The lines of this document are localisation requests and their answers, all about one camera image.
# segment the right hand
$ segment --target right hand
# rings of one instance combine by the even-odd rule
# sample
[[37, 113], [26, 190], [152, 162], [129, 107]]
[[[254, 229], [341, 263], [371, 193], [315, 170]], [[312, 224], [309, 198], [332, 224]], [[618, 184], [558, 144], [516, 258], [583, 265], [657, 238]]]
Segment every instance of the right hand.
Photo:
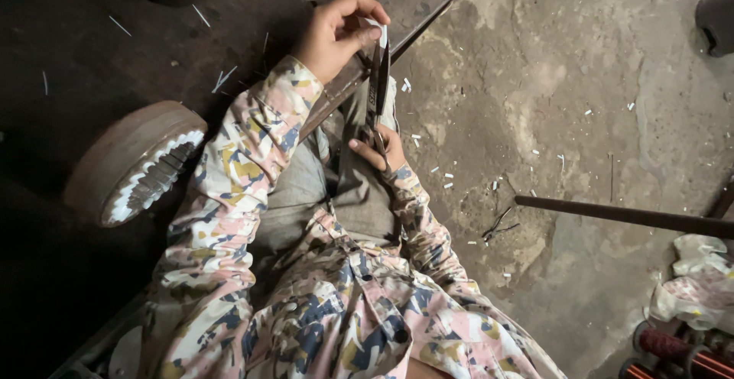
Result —
[[[403, 154], [400, 135], [382, 124], [377, 124], [377, 132], [380, 133], [382, 141], [385, 143], [385, 155], [388, 158], [388, 163], [390, 163], [390, 170], [394, 172], [405, 164], [405, 155]], [[379, 171], [387, 170], [387, 165], [385, 165], [385, 159], [382, 158], [382, 155], [362, 141], [350, 140], [349, 148], [366, 159], [372, 164], [372, 167], [377, 168]]]
[[383, 25], [390, 24], [390, 17], [375, 0], [333, 0], [318, 6], [293, 56], [322, 84], [331, 81], [350, 57], [363, 46], [374, 43], [382, 34], [379, 27], [349, 30], [345, 18], [350, 16], [373, 18]]

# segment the metal pipe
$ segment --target metal pipe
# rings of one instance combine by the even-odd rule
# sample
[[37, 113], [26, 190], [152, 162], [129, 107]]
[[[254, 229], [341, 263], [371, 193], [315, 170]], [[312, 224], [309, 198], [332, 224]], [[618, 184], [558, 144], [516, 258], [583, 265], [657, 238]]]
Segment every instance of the metal pipe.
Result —
[[624, 207], [601, 206], [598, 204], [528, 196], [515, 196], [515, 203], [521, 206], [536, 207], [555, 212], [666, 228], [668, 230], [675, 230], [676, 232], [702, 234], [704, 236], [714, 236], [722, 239], [734, 238], [734, 222], [715, 218], [672, 215], [669, 213], [649, 212], [647, 210], [626, 209]]

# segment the camouflage shirt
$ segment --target camouflage shirt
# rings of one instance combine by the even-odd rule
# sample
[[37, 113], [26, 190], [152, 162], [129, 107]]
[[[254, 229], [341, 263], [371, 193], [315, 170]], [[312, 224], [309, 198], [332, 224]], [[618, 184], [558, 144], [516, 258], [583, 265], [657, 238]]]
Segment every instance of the camouflage shirt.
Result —
[[410, 260], [354, 242], [321, 209], [252, 308], [247, 245], [322, 90], [286, 57], [227, 111], [153, 275], [140, 376], [404, 377], [416, 358], [456, 378], [564, 377], [467, 277], [408, 164], [388, 182]]

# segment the dirty concrete floor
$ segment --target dirty concrete floor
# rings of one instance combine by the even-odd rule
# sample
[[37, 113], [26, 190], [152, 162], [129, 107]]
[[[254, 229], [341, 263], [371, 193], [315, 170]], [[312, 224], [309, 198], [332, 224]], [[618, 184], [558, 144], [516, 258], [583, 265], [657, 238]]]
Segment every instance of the dirty concrete floor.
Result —
[[467, 242], [530, 190], [705, 212], [734, 160], [734, 57], [703, 53], [696, 3], [455, 0], [393, 66], [412, 84], [404, 147], [454, 249], [568, 377], [617, 376], [676, 234], [520, 207], [505, 219], [519, 228]]

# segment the shirt button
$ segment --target shirt button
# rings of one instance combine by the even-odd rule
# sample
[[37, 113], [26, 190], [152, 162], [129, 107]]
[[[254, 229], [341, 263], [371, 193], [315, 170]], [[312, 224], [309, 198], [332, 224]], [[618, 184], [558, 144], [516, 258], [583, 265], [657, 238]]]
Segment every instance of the shirt button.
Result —
[[405, 343], [408, 341], [408, 332], [404, 329], [400, 329], [395, 332], [395, 342]]

